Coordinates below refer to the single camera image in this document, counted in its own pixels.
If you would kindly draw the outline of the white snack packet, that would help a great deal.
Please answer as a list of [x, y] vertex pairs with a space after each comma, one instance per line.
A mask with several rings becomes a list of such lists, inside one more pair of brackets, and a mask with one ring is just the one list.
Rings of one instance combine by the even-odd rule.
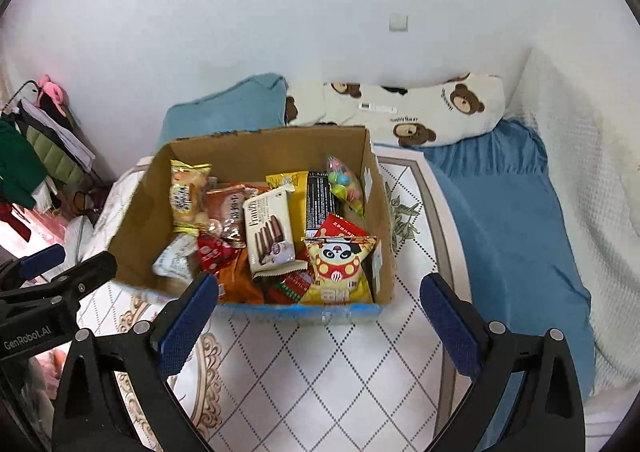
[[189, 283], [198, 272], [198, 240], [193, 235], [178, 233], [152, 264], [152, 271], [160, 277], [179, 279]]

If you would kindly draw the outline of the small red snack packet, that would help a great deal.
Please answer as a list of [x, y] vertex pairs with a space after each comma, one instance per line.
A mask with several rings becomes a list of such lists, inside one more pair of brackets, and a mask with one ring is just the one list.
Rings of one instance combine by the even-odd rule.
[[238, 253], [238, 250], [228, 242], [207, 232], [200, 232], [196, 243], [198, 243], [196, 256], [201, 270], [209, 273], [215, 273], [229, 266]]

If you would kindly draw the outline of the yellow egg roll snack bag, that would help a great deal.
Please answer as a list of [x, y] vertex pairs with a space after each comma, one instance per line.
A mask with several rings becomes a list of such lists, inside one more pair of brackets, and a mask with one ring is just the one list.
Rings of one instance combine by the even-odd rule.
[[210, 165], [191, 165], [179, 160], [172, 160], [170, 165], [168, 199], [174, 231], [196, 237], [208, 224], [205, 197], [209, 188]]

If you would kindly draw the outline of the orange snack packet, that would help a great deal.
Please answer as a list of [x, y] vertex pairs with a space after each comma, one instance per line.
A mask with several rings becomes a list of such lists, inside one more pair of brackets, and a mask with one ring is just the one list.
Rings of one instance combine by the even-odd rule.
[[248, 263], [247, 249], [239, 251], [228, 264], [218, 272], [218, 301], [223, 304], [262, 305], [264, 293], [253, 280]]

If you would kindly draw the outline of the brown nut snack packet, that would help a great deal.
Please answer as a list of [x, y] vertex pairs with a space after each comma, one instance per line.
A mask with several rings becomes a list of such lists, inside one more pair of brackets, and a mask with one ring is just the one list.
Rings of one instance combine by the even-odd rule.
[[246, 246], [243, 203], [245, 187], [234, 185], [206, 192], [207, 231], [236, 249]]

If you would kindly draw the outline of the Franzzi chocolate biscuit pack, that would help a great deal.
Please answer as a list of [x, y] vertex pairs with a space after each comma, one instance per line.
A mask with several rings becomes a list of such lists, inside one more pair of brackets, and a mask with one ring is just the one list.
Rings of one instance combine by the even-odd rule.
[[296, 258], [288, 211], [288, 196], [294, 187], [287, 183], [244, 201], [248, 264], [254, 280], [285, 276], [308, 268]]

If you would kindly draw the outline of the yellow panda snack bag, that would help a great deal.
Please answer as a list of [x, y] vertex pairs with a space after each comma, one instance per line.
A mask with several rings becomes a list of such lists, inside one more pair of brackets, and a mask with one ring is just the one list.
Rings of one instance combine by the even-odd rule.
[[303, 305], [372, 304], [363, 261], [376, 246], [376, 238], [324, 237], [304, 240], [312, 281]]

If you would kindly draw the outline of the red crown snack packet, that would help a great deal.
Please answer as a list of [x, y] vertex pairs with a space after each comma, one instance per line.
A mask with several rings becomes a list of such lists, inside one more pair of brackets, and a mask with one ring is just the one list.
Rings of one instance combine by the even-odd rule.
[[372, 304], [364, 262], [376, 238], [334, 214], [326, 217], [317, 235], [304, 240], [306, 270], [289, 273], [265, 288], [273, 305]]

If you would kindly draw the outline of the yellow black snack bag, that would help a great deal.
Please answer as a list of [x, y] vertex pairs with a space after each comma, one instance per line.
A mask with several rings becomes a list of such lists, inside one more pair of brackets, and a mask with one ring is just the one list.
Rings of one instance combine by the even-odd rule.
[[266, 176], [270, 189], [291, 185], [288, 211], [296, 242], [313, 237], [330, 214], [338, 214], [337, 198], [331, 193], [326, 172], [298, 171]]

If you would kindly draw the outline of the colorful candy bag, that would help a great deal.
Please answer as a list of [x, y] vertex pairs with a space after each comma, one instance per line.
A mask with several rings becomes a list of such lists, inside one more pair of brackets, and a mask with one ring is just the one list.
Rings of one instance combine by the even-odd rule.
[[333, 155], [326, 158], [326, 172], [334, 197], [345, 203], [357, 215], [363, 216], [363, 191], [356, 174]]

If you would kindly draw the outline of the pile of clothes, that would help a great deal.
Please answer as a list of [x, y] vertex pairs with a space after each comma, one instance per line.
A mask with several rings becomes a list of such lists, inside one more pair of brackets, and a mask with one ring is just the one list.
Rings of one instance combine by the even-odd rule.
[[36, 230], [60, 242], [75, 219], [96, 224], [111, 185], [82, 139], [66, 90], [58, 85], [67, 117], [38, 81], [26, 81], [1, 101], [1, 222], [25, 242]]

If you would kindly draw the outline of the cardboard box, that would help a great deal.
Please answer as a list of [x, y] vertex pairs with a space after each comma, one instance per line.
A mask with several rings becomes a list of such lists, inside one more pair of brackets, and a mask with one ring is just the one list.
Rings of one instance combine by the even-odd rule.
[[211, 273], [233, 318], [360, 322], [393, 297], [385, 183], [362, 126], [168, 142], [108, 248], [137, 291], [177, 297]]

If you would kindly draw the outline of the blue pillow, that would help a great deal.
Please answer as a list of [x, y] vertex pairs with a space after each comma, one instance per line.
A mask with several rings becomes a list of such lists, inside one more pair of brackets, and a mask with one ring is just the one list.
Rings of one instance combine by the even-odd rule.
[[174, 105], [165, 114], [155, 149], [178, 138], [283, 126], [287, 90], [283, 76], [264, 73], [222, 92]]

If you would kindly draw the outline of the bear print pillow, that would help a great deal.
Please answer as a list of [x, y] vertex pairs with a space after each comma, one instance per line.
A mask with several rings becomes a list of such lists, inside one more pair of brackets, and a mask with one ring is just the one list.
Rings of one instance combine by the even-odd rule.
[[284, 122], [363, 126], [374, 142], [402, 148], [452, 145], [492, 131], [506, 112], [502, 79], [466, 73], [401, 88], [339, 82], [288, 87]]

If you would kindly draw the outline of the white wall switch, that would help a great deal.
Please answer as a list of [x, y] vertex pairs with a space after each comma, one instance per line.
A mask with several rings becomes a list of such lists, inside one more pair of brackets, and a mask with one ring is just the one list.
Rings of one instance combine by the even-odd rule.
[[407, 32], [409, 18], [403, 14], [390, 14], [388, 28], [390, 32]]

